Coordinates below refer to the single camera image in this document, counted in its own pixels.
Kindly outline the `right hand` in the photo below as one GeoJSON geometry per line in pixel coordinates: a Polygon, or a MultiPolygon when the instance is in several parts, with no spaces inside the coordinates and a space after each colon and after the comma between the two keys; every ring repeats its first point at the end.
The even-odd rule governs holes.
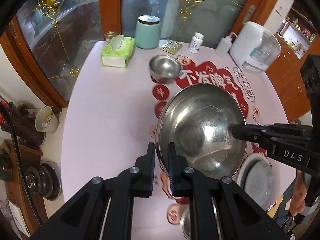
{"type": "Polygon", "coordinates": [[[304,173],[297,170],[295,187],[290,203],[290,213],[295,217],[298,213],[305,209],[305,198],[307,195],[307,188],[304,184],[304,173]]]}

